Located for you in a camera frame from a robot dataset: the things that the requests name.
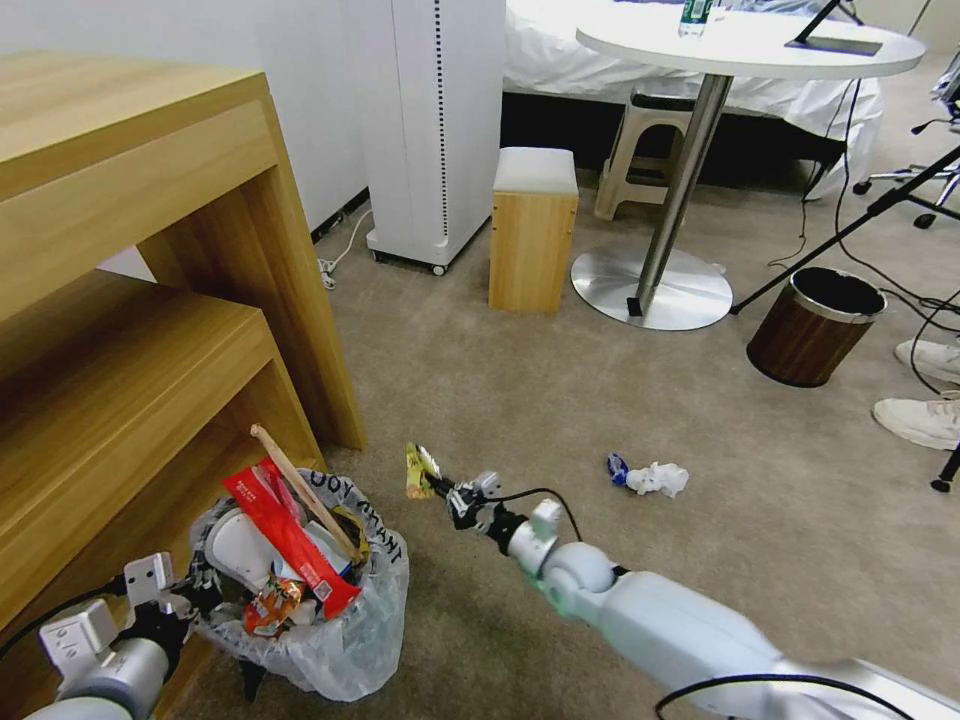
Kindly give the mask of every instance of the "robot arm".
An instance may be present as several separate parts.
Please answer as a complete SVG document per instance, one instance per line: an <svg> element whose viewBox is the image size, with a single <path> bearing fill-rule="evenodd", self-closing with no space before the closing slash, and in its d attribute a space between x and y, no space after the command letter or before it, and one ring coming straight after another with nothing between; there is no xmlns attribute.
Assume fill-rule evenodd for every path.
<svg viewBox="0 0 960 720"><path fill-rule="evenodd" d="M893 673L860 660L795 662L734 610L655 573L629 572L587 543L561 544L560 505L512 513L496 501L493 473L431 484L458 529L494 539L560 615L595 627L668 690L725 678L689 695L702 710L744 720L960 720L960 705Z"/></svg>
<svg viewBox="0 0 960 720"><path fill-rule="evenodd" d="M27 720L148 720L197 613L221 601L212 576L174 582L168 553L124 568L133 624L118 632L103 600L47 623L40 639L63 676L57 702Z"/></svg>

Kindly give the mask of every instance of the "wooden trash can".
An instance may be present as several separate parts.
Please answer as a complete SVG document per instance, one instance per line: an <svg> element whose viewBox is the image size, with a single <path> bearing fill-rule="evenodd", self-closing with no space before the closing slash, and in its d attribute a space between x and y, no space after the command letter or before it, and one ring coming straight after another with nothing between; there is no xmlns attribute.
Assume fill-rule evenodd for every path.
<svg viewBox="0 0 960 720"><path fill-rule="evenodd" d="M493 187L490 307L557 311L578 200L569 150L500 150Z"/></svg>
<svg viewBox="0 0 960 720"><path fill-rule="evenodd" d="M797 270L747 345L747 357L777 382L819 387L886 306L880 291L855 275Z"/></svg>

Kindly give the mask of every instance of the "gray carpet floor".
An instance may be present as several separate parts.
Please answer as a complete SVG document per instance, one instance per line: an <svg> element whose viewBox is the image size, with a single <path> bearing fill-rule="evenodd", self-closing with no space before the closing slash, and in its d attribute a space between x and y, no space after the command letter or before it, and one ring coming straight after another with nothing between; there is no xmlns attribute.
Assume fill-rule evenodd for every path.
<svg viewBox="0 0 960 720"><path fill-rule="evenodd" d="M885 81L878 170L932 159L956 140L942 126L908 132L938 113L927 90L945 61ZM590 212L595 177L581 186L574 254L650 235L654 210L624 205L614 222L600 221ZM848 196L844 216L868 199ZM810 206L812 240L829 234L832 211L832 202ZM895 208L849 247L919 292L952 293L960 225L916 230L917 212ZM772 276L768 260L793 251L799 221L795 191L701 186L678 247L726 266L743 297ZM318 253L336 255L349 229ZM892 302L829 384L791 389L744 356L773 294L690 333L619 324L569 286L555 317L511 315L487 308L488 251L489 226L436 278L377 265L358 247L331 295L369 447L327 448L326 457L410 549L398 673L351 705L268 677L248 705L235 665L218 656L179 716L652 717L661 688L594 631L557 617L492 543L455 533L439 502L404 498L406 440L425 444L454 478L495 469L510 491L556 488L612 559L735 608L790 656L858 656L960 697L958 498L927 486L947 455L870 416L884 397L931 397L892 354L916 332L915 315ZM821 264L857 270L839 251ZM689 485L673 500L615 489L610 451L638 466L679 463Z"/></svg>

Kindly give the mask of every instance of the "black tripod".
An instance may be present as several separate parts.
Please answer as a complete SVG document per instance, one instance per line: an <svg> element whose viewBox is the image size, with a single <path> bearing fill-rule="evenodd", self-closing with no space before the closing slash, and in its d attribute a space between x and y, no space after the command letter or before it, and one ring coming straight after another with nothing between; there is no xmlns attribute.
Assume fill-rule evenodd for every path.
<svg viewBox="0 0 960 720"><path fill-rule="evenodd" d="M960 470L960 443L950 453L950 459L943 466L937 479L930 481L930 487L937 492L950 492L950 488L953 487L953 476L957 474L957 470Z"/></svg>
<svg viewBox="0 0 960 720"><path fill-rule="evenodd" d="M954 220L960 220L960 213L956 213L953 210L950 210L949 208L938 207L937 205L930 202L929 200L925 200L924 198L917 197L916 195L913 194L914 190L916 190L918 187L923 185L923 183L925 183L927 180L930 180L934 175L942 171L945 167L956 162L958 159L960 159L960 145L957 145L957 147L955 147L953 150L948 152L942 158L940 158L935 163L930 165L930 167L928 167L926 170L921 172L915 178L912 178L911 180L907 180L902 185L895 185L894 187L890 188L890 190L888 190L879 198L877 198L876 201L874 201L867 208L866 212L864 212L863 215L861 215L856 220L851 222L849 225L843 228L840 232L838 232L832 238L824 241L823 243L818 245L816 248L808 252L802 258L797 260L797 262L795 262L793 265L791 265L782 273L777 275L773 280L768 282L759 290L755 291L746 300L741 300L736 305L731 307L730 314L731 315L739 314L740 311L743 310L747 305L752 303L761 295L765 295L766 293L768 293L774 287L776 287L781 282L783 282L788 277L790 277L795 271L802 268L804 265L809 263L814 258L819 257L820 255L825 253L827 250L832 248L834 245L841 242L844 238L846 238L848 235L853 233L855 230L858 230L859 228L863 227L873 218L879 215L882 215L883 213L885 213L887 210L889 210L899 202L908 200L909 202L925 207L932 212L940 213L941 215L946 215L947 217L951 217Z"/></svg>

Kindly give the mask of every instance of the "white plastic stool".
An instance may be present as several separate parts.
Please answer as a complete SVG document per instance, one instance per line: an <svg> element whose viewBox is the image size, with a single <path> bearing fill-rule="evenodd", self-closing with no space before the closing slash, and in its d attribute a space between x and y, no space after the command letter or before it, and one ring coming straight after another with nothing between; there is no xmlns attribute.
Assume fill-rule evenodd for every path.
<svg viewBox="0 0 960 720"><path fill-rule="evenodd" d="M690 124L693 100L653 97L633 92L623 111L620 129L613 141L610 157L603 164L600 188L593 214L604 220L613 220L622 202L642 202L662 205L670 184L670 172L680 156L683 136ZM644 132L656 125L669 125L676 132L666 159L634 157L637 141ZM631 180L631 170L646 171L642 179Z"/></svg>
<svg viewBox="0 0 960 720"><path fill-rule="evenodd" d="M500 150L493 183L490 307L557 311L578 201L569 150Z"/></svg>

